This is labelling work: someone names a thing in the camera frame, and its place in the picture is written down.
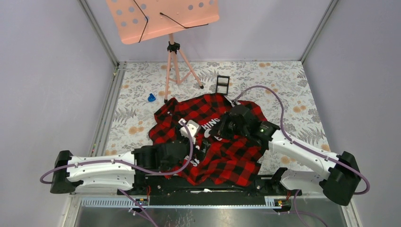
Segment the checkered fabric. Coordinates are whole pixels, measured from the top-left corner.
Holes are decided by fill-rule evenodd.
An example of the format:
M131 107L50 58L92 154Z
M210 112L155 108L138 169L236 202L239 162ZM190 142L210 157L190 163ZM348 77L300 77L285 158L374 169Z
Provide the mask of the checkered fabric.
M250 101L239 102L251 109L260 121L266 120L257 104ZM149 137L153 144L174 141L181 136L177 130L178 121L181 118L186 121L193 120L201 125L196 137L196 148L202 150L205 141L210 146L203 160L193 157L191 163L178 175L193 185L210 178L215 184L226 182L248 186L259 172L261 165L257 161L263 156L264 150L254 146L242 136L226 140L209 135L210 128L231 108L231 102L218 93L202 95L183 102L171 98L155 113L157 125L149 131Z

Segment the music stand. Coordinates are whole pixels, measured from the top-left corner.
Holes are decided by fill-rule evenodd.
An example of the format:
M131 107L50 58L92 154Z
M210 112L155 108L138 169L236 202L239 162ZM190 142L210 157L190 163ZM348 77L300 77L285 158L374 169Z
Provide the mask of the music stand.
M173 33L216 22L219 19L218 0L106 0L106 2L123 44L139 43L162 35L169 36L165 103L170 80L180 85L192 74L203 88L180 44L174 41ZM190 70L183 79L180 79L177 51ZM175 79L170 78L171 57L174 62Z

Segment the small blue plastic item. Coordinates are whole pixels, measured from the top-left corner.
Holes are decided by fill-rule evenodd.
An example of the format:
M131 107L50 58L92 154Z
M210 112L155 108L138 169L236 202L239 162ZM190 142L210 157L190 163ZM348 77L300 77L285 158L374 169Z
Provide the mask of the small blue plastic item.
M149 97L148 97L148 101L149 101L149 102L153 102L153 101L155 101L155 100L156 100L155 96L154 96L152 93L150 93L150 94L149 94Z

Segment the floral patterned surface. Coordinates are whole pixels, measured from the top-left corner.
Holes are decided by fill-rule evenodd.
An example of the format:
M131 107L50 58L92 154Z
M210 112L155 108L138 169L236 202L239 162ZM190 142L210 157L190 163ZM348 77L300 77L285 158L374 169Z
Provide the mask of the floral patterned surface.
M250 86L265 85L278 93L285 106L286 131L315 147L330 151L301 62L193 62L192 66L205 88L200 89L195 78L189 76L181 85L170 82L168 98L183 101L213 93L217 75L230 76L228 97L231 99ZM153 113L164 104L166 68L165 63L128 64L105 155L152 144L148 131L156 124ZM183 62L179 63L179 68L183 78L188 68ZM175 78L174 69L170 77ZM155 95L156 101L148 102L150 93ZM254 101L270 122L279 124L280 105L271 92L254 88L241 100ZM274 151L266 151L259 162L262 163L259 174L272 174L279 167L309 170L295 159Z

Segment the gray wall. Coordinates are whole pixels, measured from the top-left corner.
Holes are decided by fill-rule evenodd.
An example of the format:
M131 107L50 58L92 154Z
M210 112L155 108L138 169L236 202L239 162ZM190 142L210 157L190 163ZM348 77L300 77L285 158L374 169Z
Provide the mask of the gray wall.
M372 185L354 197L364 227L401 222L400 10L399 0L341 1L304 65L331 150L353 153Z
M87 1L120 61L166 61L167 36L125 45L106 0ZM297 60L329 3L330 0L219 0L219 21L174 36L189 60Z
M56 226L39 177L89 152L113 67L78 1L0 1L0 226Z

